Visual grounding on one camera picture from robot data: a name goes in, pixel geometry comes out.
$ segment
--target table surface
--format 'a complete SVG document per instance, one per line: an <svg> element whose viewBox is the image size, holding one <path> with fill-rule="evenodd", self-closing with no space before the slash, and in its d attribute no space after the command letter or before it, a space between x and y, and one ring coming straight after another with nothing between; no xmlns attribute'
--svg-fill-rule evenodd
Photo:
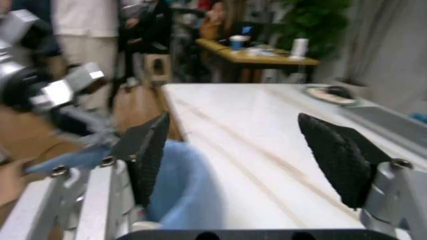
<svg viewBox="0 0 427 240"><path fill-rule="evenodd" d="M363 228L317 166L298 127L304 112L355 128L392 157L426 160L340 115L294 84L163 86L181 133L207 158L228 229ZM364 105L373 105L361 101Z"/></svg>
<svg viewBox="0 0 427 240"><path fill-rule="evenodd" d="M227 59L235 64L267 64L267 65L309 65L316 66L320 62L315 59L305 58L303 60L291 59L287 56L251 56L246 51L232 51L230 47L224 46L216 41L199 38L196 43L207 50Z"/></svg>

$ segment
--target blue cloth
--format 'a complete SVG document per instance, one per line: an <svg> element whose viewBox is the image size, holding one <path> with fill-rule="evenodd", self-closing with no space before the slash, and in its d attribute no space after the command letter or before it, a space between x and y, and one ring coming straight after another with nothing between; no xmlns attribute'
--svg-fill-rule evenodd
<svg viewBox="0 0 427 240"><path fill-rule="evenodd" d="M110 149L93 146L76 153L67 153L26 169L26 173L50 173L64 164L69 167L94 168ZM183 142L166 141L160 170L157 174L147 219L163 229L221 229L223 207L205 158Z"/></svg>
<svg viewBox="0 0 427 240"><path fill-rule="evenodd" d="M41 164L29 167L25 170L26 174L50 174L52 169L59 165L65 165L70 168L88 168L93 169L100 164L101 159L110 153L107 146L91 146L78 152L70 152L61 156L45 161Z"/></svg>

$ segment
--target silver metal part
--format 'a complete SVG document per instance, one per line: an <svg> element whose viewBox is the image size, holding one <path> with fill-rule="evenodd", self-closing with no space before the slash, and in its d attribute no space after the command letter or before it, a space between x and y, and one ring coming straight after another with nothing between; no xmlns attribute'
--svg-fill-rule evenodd
<svg viewBox="0 0 427 240"><path fill-rule="evenodd" d="M427 173L411 169L402 159L383 162L377 168L360 221L371 230L396 236L396 228L413 240L427 236Z"/></svg>
<svg viewBox="0 0 427 240"><path fill-rule="evenodd" d="M58 80L49 83L41 91L44 99L49 103L49 108L55 108L70 103L73 100L74 92L65 80Z"/></svg>
<svg viewBox="0 0 427 240"><path fill-rule="evenodd" d="M12 56L8 53L0 53L0 103L10 77L24 68L25 66L13 61Z"/></svg>
<svg viewBox="0 0 427 240"><path fill-rule="evenodd" d="M10 45L17 44L38 18L25 9L11 11L0 26L1 38Z"/></svg>
<svg viewBox="0 0 427 240"><path fill-rule="evenodd" d="M85 145L99 144L114 146L120 139L115 135L116 128L113 121L96 112L89 112L71 105L62 107L60 111L65 115L69 115L74 119L86 123L87 130L93 133L88 136L80 137L64 132L64 135L68 136L71 140Z"/></svg>
<svg viewBox="0 0 427 240"><path fill-rule="evenodd" d="M57 178L61 176L64 176L65 178L69 178L70 169L64 165L59 165L52 170L52 173L50 174L50 176L52 178Z"/></svg>
<svg viewBox="0 0 427 240"><path fill-rule="evenodd" d="M99 166L90 173L75 240L112 240L129 233L133 219L129 202L129 176L126 164L117 161L116 167Z"/></svg>
<svg viewBox="0 0 427 240"><path fill-rule="evenodd" d="M47 239L56 219L66 226L72 198L83 182L79 171L72 169L69 178L61 174L30 183L1 228L0 239Z"/></svg>
<svg viewBox="0 0 427 240"><path fill-rule="evenodd" d="M75 93L79 93L103 77L104 74L100 67L94 62L89 62L76 68L64 79Z"/></svg>
<svg viewBox="0 0 427 240"><path fill-rule="evenodd" d="M101 160L101 168L109 167L109 166L115 166L116 165L116 159L112 156L107 156L104 159Z"/></svg>

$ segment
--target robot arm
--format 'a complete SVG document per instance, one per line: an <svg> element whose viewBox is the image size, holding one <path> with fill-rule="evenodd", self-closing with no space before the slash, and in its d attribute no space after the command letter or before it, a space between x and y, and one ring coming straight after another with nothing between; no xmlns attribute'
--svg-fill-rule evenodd
<svg viewBox="0 0 427 240"><path fill-rule="evenodd" d="M48 35L48 28L27 10L11 12L2 23L0 104L44 116L73 141L113 146L119 138L111 121L74 104L79 94L103 80L104 74L96 63L84 64L64 79L50 81L37 69L14 61L10 54L15 44L36 49Z"/></svg>

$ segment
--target potted plant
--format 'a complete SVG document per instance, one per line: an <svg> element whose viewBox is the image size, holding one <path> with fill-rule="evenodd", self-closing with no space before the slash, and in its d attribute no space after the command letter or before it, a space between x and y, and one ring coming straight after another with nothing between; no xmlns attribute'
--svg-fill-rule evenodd
<svg viewBox="0 0 427 240"><path fill-rule="evenodd" d="M290 50L294 39L309 39L307 55L321 59L335 53L348 25L350 0L280 0L287 13L275 31L277 46Z"/></svg>

